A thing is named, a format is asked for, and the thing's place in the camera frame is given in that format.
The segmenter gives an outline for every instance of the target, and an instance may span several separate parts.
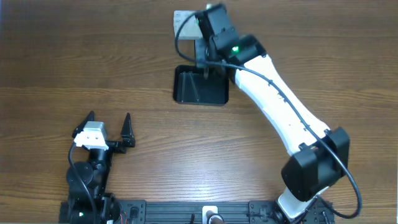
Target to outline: green light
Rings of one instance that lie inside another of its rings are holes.
[[[238,47],[238,46],[233,47],[233,48],[232,48],[232,51],[233,51],[233,52],[239,52],[239,47]]]

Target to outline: wood grain surface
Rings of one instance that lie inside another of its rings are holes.
[[[338,223],[395,223],[397,1],[225,1],[308,109],[351,136],[363,212]],[[113,159],[108,191],[148,201],[273,200],[289,158],[257,106],[179,105],[174,10],[188,0],[3,0],[0,15],[0,222],[57,222],[68,197],[73,128],[90,110],[117,139],[127,112],[137,147]],[[192,54],[192,42],[182,48]],[[76,161],[87,153],[76,150]],[[325,193],[352,212],[346,178]]]

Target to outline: table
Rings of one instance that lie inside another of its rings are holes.
[[[225,1],[308,109],[351,136],[349,169],[363,212],[338,223],[395,223],[398,150],[396,1]],[[88,114],[109,139],[127,112],[134,149],[114,156],[108,192],[148,201],[276,199],[284,145],[230,85],[225,106],[179,105],[174,10],[206,1],[5,0],[0,32],[0,222],[57,222],[72,130]],[[182,50],[193,55],[192,42]],[[74,160],[87,152],[76,150]],[[346,178],[324,194],[356,206]]]

